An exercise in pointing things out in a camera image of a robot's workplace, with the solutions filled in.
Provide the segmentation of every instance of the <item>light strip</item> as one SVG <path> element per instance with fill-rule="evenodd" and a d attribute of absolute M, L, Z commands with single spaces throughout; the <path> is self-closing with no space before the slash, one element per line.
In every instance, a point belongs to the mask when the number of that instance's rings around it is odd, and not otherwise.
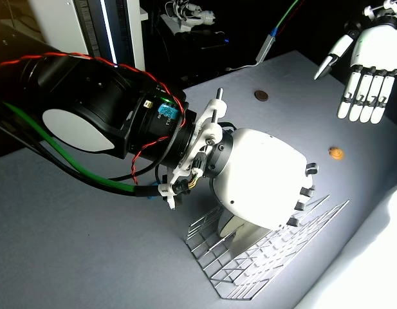
<path fill-rule="evenodd" d="M 113 57 L 113 63 L 116 63 L 113 36 L 111 35 L 111 30 L 109 29 L 109 21 L 108 21 L 107 8 L 106 8 L 105 0 L 101 0 L 101 9 L 102 9 L 102 15 L 104 16 L 104 24 L 106 25 L 106 29 L 107 29 L 109 49 L 111 50 L 111 56 Z"/>

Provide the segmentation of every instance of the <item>metal wire rack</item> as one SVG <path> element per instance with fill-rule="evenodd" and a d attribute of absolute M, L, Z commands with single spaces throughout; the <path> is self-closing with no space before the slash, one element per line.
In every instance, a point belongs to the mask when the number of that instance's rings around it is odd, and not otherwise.
<path fill-rule="evenodd" d="M 322 230 L 349 200 L 328 210 L 322 207 L 329 195 L 293 215 L 298 227 L 271 231 L 247 251 L 232 258 L 228 244 L 235 231 L 220 238 L 217 207 L 190 225 L 185 242 L 192 255 L 223 299 L 251 300 Z"/>

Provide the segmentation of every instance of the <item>brown round object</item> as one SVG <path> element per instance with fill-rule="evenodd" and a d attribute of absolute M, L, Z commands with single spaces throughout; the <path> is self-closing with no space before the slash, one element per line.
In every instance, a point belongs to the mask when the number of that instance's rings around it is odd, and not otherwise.
<path fill-rule="evenodd" d="M 331 147 L 328 152 L 329 152 L 329 155 L 335 160 L 344 159 L 344 152 L 341 148 Z"/>
<path fill-rule="evenodd" d="M 263 90 L 257 90 L 254 92 L 254 95 L 258 101 L 264 102 L 268 100 L 267 92 L 264 92 Z"/>

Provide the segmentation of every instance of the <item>red wire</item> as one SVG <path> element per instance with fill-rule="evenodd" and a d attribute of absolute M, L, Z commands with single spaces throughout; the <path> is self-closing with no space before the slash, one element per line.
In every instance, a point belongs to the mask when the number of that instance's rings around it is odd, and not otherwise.
<path fill-rule="evenodd" d="M 179 109 L 180 109 L 180 111 L 181 111 L 181 115 L 182 115 L 182 117 L 183 117 L 183 121 L 182 121 L 182 123 L 181 123 L 181 127 L 184 126 L 184 124 L 185 124 L 185 110 L 184 110 L 184 108 L 183 108 L 183 106 L 182 106 L 180 100 L 178 100 L 178 98 L 175 97 L 175 96 L 170 92 L 170 90 L 168 89 L 167 85 L 165 85 L 163 82 L 158 81 L 157 78 L 156 78 L 154 75 L 152 75 L 151 73 L 146 72 L 146 71 L 140 71 L 139 69 L 134 68 L 134 67 L 132 67 L 132 66 L 129 66 L 129 65 L 127 65 L 127 64 L 122 64 L 122 63 L 121 63 L 121 64 L 115 64 L 115 63 L 109 62 L 108 60 L 105 60 L 104 58 L 101 58 L 101 57 L 92 57 L 92 56 L 90 56 L 90 55 L 85 55 L 85 54 L 83 54 L 83 53 L 58 53 L 58 52 L 52 52 L 52 51 L 51 51 L 51 52 L 48 52 L 48 53 L 43 53 L 42 55 L 23 55 L 22 57 L 20 57 L 20 58 L 18 58 L 18 59 L 15 59 L 15 60 L 1 62 L 1 63 L 0 63 L 0 69 L 1 69 L 3 66 L 7 66 L 7 65 L 11 65 L 11 64 L 17 64 L 17 63 L 21 62 L 22 60 L 40 59 L 40 58 L 47 57 L 47 56 L 56 56 L 56 57 L 73 56 L 73 57 L 82 57 L 82 58 L 88 59 L 88 60 L 100 61 L 100 62 L 103 62 L 103 63 L 105 63 L 105 64 L 108 64 L 109 66 L 113 66 L 113 67 L 119 66 L 119 67 L 126 68 L 126 69 L 128 69 L 128 70 L 130 70 L 130 71 L 133 71 L 133 72 L 137 72 L 137 73 L 140 73 L 140 72 L 141 72 L 141 73 L 146 74 L 150 79 L 152 79 L 153 81 L 155 81 L 155 82 L 157 82 L 158 84 L 160 84 L 160 85 L 162 86 L 162 88 L 165 90 L 165 92 L 166 92 L 168 95 L 170 95 L 170 96 L 174 99 L 174 101 L 177 103 L 177 105 L 178 105 L 178 107 L 179 107 Z M 132 176 L 133 176 L 133 180 L 134 180 L 134 183 L 135 183 L 136 185 L 138 185 L 138 180 L 137 180 L 136 177 L 135 177 L 135 172 L 136 172 L 135 161 L 140 157 L 141 152 L 142 152 L 145 148 L 150 147 L 150 146 L 152 146 L 152 145 L 155 145 L 155 144 L 157 144 L 158 142 L 161 142 L 161 141 L 163 141 L 163 140 L 166 140 L 167 138 L 168 138 L 168 136 L 163 136 L 163 137 L 160 137 L 159 139 L 157 139 L 157 140 L 155 140 L 155 141 L 153 141 L 153 142 L 151 142 L 151 143 L 149 143 L 149 144 L 143 145 L 143 146 L 141 147 L 141 149 L 138 151 L 138 153 L 134 156 L 134 158 L 133 158 L 133 160 L 132 160 L 131 174 L 132 174 Z"/>
<path fill-rule="evenodd" d="M 293 18 L 294 15 L 295 15 L 295 12 L 300 8 L 300 6 L 304 3 L 304 1 L 305 1 L 305 0 L 302 0 L 302 1 L 300 2 L 300 4 L 298 5 L 298 7 L 296 7 L 296 9 L 295 9 L 295 10 L 293 11 L 293 13 L 290 15 L 290 18 L 288 18 L 287 21 L 286 21 L 286 23 L 281 27 L 281 29 L 280 29 L 279 33 L 277 34 L 277 36 L 279 36 L 279 35 L 284 31 L 284 28 L 285 28 L 286 25 L 289 23 L 289 21 L 292 20 L 292 18 Z"/>

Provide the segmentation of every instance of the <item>tabletop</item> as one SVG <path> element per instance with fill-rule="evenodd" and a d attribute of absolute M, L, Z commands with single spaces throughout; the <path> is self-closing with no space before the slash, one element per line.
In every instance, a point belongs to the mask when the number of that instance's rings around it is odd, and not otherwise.
<path fill-rule="evenodd" d="M 223 87 L 220 121 L 284 140 L 320 165 L 315 197 L 351 200 L 257 298 L 220 299 L 183 242 L 188 226 L 217 205 L 207 180 L 171 211 L 160 198 L 88 187 L 23 149 L 0 158 L 0 308 L 293 308 L 397 176 L 397 126 L 338 119 L 344 86 L 330 76 L 313 81 L 316 69 L 293 51 L 185 91 L 200 113 Z M 256 90 L 269 99 L 258 101 Z M 344 160 L 328 155 L 331 146 Z M 103 176 L 131 169 L 130 156 L 65 147 Z"/>

